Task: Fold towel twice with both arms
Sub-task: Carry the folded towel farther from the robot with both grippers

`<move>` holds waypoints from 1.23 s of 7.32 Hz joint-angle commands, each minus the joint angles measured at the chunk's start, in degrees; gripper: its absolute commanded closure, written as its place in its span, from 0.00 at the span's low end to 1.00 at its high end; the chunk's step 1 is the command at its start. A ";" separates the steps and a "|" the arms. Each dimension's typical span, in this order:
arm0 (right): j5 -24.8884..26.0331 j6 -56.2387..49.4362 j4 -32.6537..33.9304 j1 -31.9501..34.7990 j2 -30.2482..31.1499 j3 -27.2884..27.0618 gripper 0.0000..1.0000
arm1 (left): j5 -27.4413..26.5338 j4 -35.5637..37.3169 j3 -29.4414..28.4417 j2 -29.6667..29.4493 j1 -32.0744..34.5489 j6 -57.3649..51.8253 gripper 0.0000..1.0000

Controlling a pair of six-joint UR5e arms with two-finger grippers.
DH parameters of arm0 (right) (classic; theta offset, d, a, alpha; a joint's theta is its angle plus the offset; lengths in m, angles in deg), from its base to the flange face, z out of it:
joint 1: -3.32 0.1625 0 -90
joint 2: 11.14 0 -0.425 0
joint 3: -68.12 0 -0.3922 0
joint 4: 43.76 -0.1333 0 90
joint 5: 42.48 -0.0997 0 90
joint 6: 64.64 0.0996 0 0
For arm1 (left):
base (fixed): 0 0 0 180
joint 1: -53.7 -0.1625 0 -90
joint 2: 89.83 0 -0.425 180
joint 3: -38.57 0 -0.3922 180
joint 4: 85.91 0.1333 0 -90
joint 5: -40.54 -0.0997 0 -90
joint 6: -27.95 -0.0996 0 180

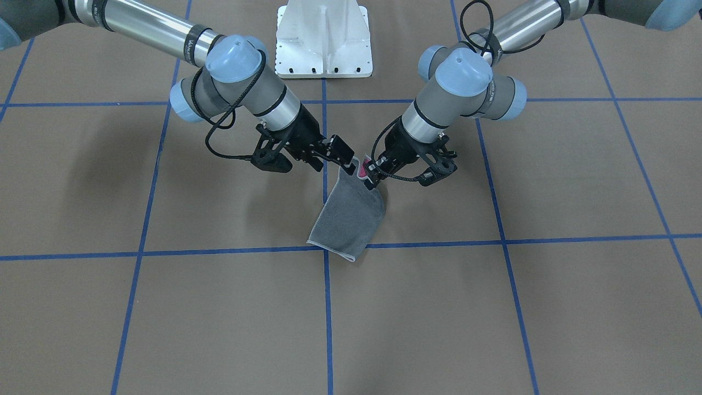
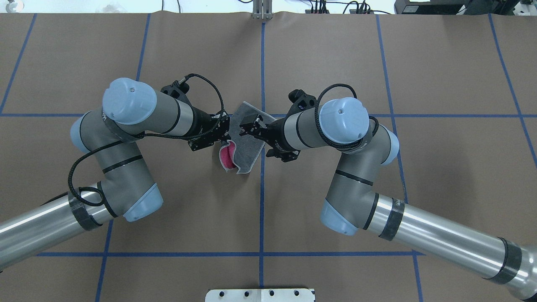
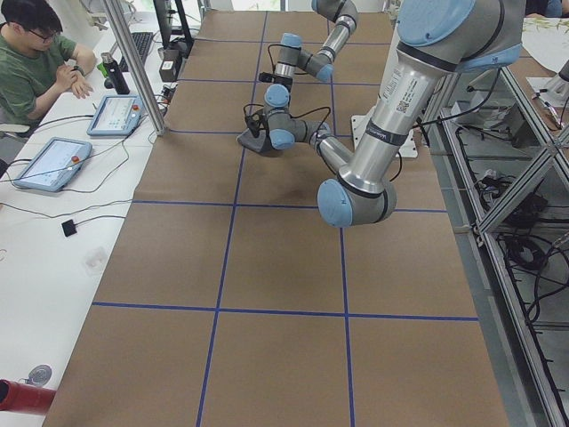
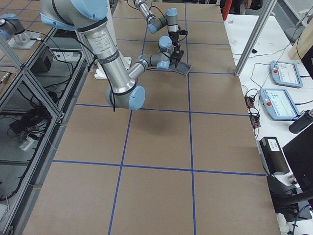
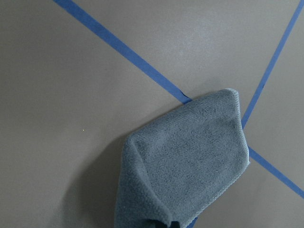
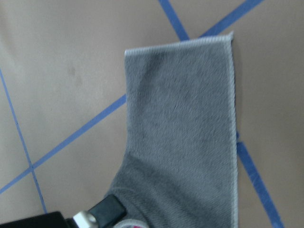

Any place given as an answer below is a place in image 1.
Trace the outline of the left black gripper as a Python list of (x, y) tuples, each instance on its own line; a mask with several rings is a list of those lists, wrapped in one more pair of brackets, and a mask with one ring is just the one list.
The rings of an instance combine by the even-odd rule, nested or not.
[[(455, 151), (446, 149), (449, 137), (438, 137), (432, 143), (422, 143), (409, 135), (400, 118), (393, 120), (376, 138), (370, 160), (365, 163), (364, 185), (374, 190), (386, 178), (401, 182), (418, 182), (423, 187), (443, 180), (458, 169)], [(423, 160), (428, 168), (416, 177), (400, 177), (396, 173), (406, 165)]]

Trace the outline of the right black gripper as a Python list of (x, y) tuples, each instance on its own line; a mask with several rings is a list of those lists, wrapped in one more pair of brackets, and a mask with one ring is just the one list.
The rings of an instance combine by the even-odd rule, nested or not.
[(281, 152), (286, 150), (296, 161), (311, 165), (321, 172), (323, 160), (333, 162), (349, 177), (356, 176), (354, 151), (338, 135), (324, 137), (319, 132), (319, 123), (304, 105), (290, 125), (274, 131), (270, 122), (261, 122), (256, 130), (261, 137), (251, 157), (251, 164), (265, 172), (287, 173), (291, 161)]

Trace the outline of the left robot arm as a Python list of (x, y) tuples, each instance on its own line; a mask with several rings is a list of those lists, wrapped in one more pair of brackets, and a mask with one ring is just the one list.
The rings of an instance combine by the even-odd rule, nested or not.
[(467, 32), (452, 47), (428, 48), (418, 61), (426, 85), (403, 115), (381, 133), (384, 151), (364, 160), (363, 178), (374, 189), (386, 178), (397, 178), (406, 165), (423, 160), (428, 168), (411, 182), (424, 187), (456, 170), (456, 153), (448, 150), (445, 130), (460, 117), (512, 120), (524, 110), (527, 90), (513, 77), (496, 74), (502, 58), (534, 47), (564, 22), (594, 14), (647, 29), (671, 31), (700, 14), (699, 1), (528, 1)]

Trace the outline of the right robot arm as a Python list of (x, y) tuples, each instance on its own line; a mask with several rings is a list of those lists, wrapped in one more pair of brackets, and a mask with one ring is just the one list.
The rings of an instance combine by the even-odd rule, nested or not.
[[(211, 126), (205, 145), (215, 156), (243, 160), (265, 172), (287, 173), (292, 160), (320, 172), (333, 162), (353, 175), (353, 150), (336, 135), (324, 137), (318, 121), (268, 66), (268, 53), (255, 37), (221, 35), (141, 1), (3, 1), (2, 50), (70, 23), (120, 33), (197, 68), (174, 84), (170, 104), (187, 122)], [(218, 152), (211, 138), (244, 108), (259, 120), (260, 137), (250, 155)]]

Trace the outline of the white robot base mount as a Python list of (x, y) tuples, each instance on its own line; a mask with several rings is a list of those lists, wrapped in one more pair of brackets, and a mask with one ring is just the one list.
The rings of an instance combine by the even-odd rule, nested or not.
[(281, 78), (373, 74), (369, 11), (356, 1), (288, 1), (276, 11), (274, 70)]

